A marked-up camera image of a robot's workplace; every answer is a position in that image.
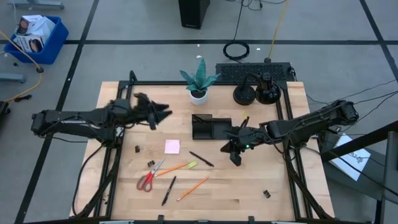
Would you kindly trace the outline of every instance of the gray floor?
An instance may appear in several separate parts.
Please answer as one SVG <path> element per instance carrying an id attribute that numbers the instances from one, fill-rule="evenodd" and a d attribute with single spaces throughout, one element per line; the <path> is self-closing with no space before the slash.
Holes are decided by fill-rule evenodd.
<path id="1" fill-rule="evenodd" d="M 92 0 L 64 0 L 63 11 L 18 8 L 23 14 L 55 15 L 62 18 L 70 31 L 69 40 L 81 37 Z M 366 1 L 386 40 L 398 40 L 395 0 Z M 237 39 L 271 39 L 283 4 L 265 4 L 261 11 L 243 9 Z M 184 40 L 230 39 L 239 14 L 238 2 L 212 0 L 201 30 L 180 26 L 177 0 L 100 0 L 88 40 Z M 12 33 L 12 7 L 0 0 L 0 30 Z M 281 24 L 279 40 L 377 40 L 358 0 L 291 0 Z M 33 98 L 12 103 L 12 113 L 0 131 L 0 217 L 1 223 L 15 220 L 42 140 L 29 130 L 31 114 L 54 109 L 77 45 L 64 45 L 53 65 L 45 65 L 44 80 L 32 92 Z M 217 63 L 229 62 L 219 44 L 178 45 L 85 45 L 73 77 L 64 110 L 90 110 L 95 107 L 101 82 L 127 79 L 134 70 L 140 80 L 181 80 L 179 70 L 194 70 L 198 56 L 206 59 L 208 72 L 215 73 Z M 261 62 L 270 45 L 251 45 L 243 62 Z M 398 46 L 388 46 L 398 58 Z M 238 53 L 241 49 L 232 47 Z M 0 55 L 0 72 L 23 73 L 25 84 L 0 82 L 0 99 L 12 97 L 32 86 L 38 79 L 34 67 L 19 63 L 12 55 Z M 394 79 L 379 45 L 276 45 L 274 62 L 291 62 L 307 93 L 316 100 L 332 101 Z M 391 83 L 351 98 L 359 101 L 397 89 Z M 348 133 L 367 133 L 397 119 L 398 96 L 384 103 Z M 363 116 L 381 100 L 357 105 Z M 310 105 L 311 110 L 320 105 Z M 66 218 L 72 203 L 77 173 L 83 159 L 84 144 L 67 144 L 54 140 L 25 221 Z M 372 149 L 385 152 L 385 143 Z M 336 217 L 343 220 L 370 221 L 376 202 L 336 183 L 329 183 Z M 387 209 L 387 222 L 395 223 L 397 207 Z"/>

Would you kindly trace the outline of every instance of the yellow cable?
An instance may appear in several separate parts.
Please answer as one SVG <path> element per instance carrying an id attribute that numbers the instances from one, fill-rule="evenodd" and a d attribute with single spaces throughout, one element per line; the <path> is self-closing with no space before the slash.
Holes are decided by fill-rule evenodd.
<path id="1" fill-rule="evenodd" d="M 274 49 L 274 42 L 275 42 L 275 39 L 276 39 L 276 33 L 278 33 L 280 22 L 282 22 L 282 19 L 285 16 L 285 12 L 286 12 L 286 9 L 287 9 L 287 5 L 289 4 L 289 1 L 290 0 L 286 1 L 284 9 L 282 10 L 282 14 L 279 17 L 278 24 L 276 25 L 275 32 L 274 32 L 274 37 L 272 38 L 271 49 L 270 49 L 269 54 L 268 54 L 268 58 L 271 58 L 272 50 Z"/>
<path id="2" fill-rule="evenodd" d="M 18 49 L 22 54 L 24 54 L 27 58 L 29 58 L 29 60 L 31 60 L 31 61 L 35 64 L 35 66 L 36 66 L 38 69 L 42 69 L 42 67 L 41 67 L 35 60 L 33 60 L 33 58 L 32 58 L 31 56 L 29 56 L 27 53 L 25 53 L 23 50 L 21 50 L 21 49 L 18 47 L 18 45 L 16 45 L 10 38 L 8 38 L 8 36 L 7 36 L 6 34 L 4 34 L 1 30 L 0 30 L 0 34 L 1 34 L 4 38 L 6 38 L 6 39 L 7 39 L 16 49 Z M 40 72 L 39 81 L 36 83 L 36 85 L 34 85 L 34 86 L 32 86 L 31 88 L 29 88 L 29 89 L 23 91 L 22 93 L 19 93 L 19 94 L 16 95 L 16 96 L 13 96 L 12 98 L 6 100 L 5 102 L 8 103 L 8 102 L 14 100 L 15 98 L 18 98 L 18 97 L 22 96 L 23 94 L 26 94 L 26 93 L 32 91 L 33 89 L 35 89 L 36 87 L 38 87 L 38 86 L 40 85 L 40 83 L 42 82 L 42 79 L 43 79 L 43 73 Z"/>

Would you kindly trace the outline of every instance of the black pen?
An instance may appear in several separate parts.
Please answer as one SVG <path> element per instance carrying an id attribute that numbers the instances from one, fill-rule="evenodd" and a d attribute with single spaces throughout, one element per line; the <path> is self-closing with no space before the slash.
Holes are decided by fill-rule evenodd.
<path id="1" fill-rule="evenodd" d="M 175 178 L 176 178 L 176 177 L 177 177 L 177 176 L 174 176 L 173 181 L 172 181 L 172 183 L 170 184 L 169 189 L 167 190 L 166 196 L 164 197 L 163 202 L 162 202 L 162 206 L 163 206 L 164 204 L 166 204 L 167 197 L 169 196 L 169 193 L 170 193 L 170 191 L 172 190 L 172 187 L 173 187 L 173 184 L 174 184 L 174 182 L 175 182 Z"/>
<path id="2" fill-rule="evenodd" d="M 207 165 L 209 165 L 209 166 L 211 166 L 211 167 L 214 167 L 214 165 L 213 165 L 211 162 L 209 162 L 209 161 L 207 161 L 206 159 L 204 159 L 204 158 L 202 158 L 202 157 L 196 155 L 194 152 L 189 151 L 189 153 L 192 154 L 193 156 L 195 156 L 196 158 L 200 159 L 201 161 L 205 162 Z"/>

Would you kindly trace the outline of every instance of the pink sticky note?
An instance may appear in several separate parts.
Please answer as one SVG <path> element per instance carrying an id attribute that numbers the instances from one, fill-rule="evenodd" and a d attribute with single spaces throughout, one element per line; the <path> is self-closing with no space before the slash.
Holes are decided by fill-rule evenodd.
<path id="1" fill-rule="evenodd" d="M 165 154 L 179 154 L 180 153 L 180 140 L 166 139 L 164 153 Z"/>

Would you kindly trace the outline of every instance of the scissors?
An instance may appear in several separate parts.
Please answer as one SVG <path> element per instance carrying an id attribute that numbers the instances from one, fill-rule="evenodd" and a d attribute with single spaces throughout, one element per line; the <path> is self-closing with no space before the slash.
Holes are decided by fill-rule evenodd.
<path id="1" fill-rule="evenodd" d="M 152 179 L 154 178 L 155 172 L 162 165 L 164 159 L 162 159 L 157 166 L 155 166 L 146 176 L 142 176 L 137 182 L 137 190 L 144 190 L 150 192 L 152 190 Z"/>

